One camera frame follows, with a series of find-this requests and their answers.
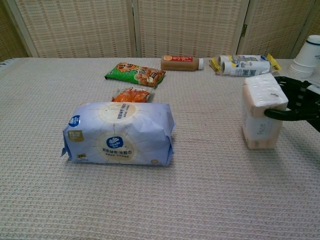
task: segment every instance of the white bottle cap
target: white bottle cap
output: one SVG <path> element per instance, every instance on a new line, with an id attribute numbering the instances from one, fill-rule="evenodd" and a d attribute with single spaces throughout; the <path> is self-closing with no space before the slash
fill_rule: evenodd
<path id="1" fill-rule="evenodd" d="M 202 70 L 202 69 L 204 69 L 204 59 L 203 58 L 199 58 L 198 70 Z"/>

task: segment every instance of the woven screen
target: woven screen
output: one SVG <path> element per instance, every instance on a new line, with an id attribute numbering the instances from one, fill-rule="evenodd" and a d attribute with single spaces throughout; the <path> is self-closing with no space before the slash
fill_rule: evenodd
<path id="1" fill-rule="evenodd" d="M 132 56 L 126 0 L 16 0 L 16 4 L 39 57 Z"/>
<path id="2" fill-rule="evenodd" d="M 289 58 L 311 5 L 313 1 L 306 0 L 257 1 L 245 41 L 238 53 L 270 53 L 274 58 Z"/>
<path id="3" fill-rule="evenodd" d="M 137 2 L 138 17 L 135 15 L 135 21 L 138 18 L 139 28 L 136 27 L 136 35 L 140 37 L 142 57 L 161 57 L 165 54 L 212 57 L 233 51 L 244 1 Z"/>
<path id="4" fill-rule="evenodd" d="M 310 15 L 310 19 L 308 20 L 309 24 L 305 26 L 307 28 L 306 31 L 303 31 L 299 36 L 294 51 L 291 54 L 292 58 L 295 58 L 297 56 L 300 49 L 306 42 L 308 36 L 320 35 L 320 0 L 317 2 L 317 5 L 315 5 L 315 9 L 312 9 L 312 11 L 314 11 L 314 14 Z"/>
<path id="5" fill-rule="evenodd" d="M 0 62 L 10 58 L 27 57 L 16 29 L 0 1 Z"/>

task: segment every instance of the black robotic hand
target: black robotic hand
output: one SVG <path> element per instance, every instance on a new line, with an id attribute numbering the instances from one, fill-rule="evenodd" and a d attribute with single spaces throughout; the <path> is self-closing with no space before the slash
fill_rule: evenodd
<path id="1" fill-rule="evenodd" d="M 282 121 L 307 120 L 320 132 L 320 86 L 286 76 L 276 76 L 275 79 L 289 100 L 287 108 L 290 110 L 267 109 L 264 114 Z"/>

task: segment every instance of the red label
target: red label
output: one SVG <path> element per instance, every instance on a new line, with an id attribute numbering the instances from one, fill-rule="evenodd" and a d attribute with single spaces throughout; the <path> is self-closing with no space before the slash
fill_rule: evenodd
<path id="1" fill-rule="evenodd" d="M 175 62 L 192 62 L 192 56 L 164 56 L 164 60 L 166 61 L 175 61 Z"/>

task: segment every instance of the orange snack bag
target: orange snack bag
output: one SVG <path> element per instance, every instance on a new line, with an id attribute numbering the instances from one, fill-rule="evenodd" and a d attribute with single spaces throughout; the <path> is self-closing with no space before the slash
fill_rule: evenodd
<path id="1" fill-rule="evenodd" d="M 118 90 L 118 93 L 112 97 L 112 102 L 145 103 L 152 90 L 130 87 L 125 90 Z"/>

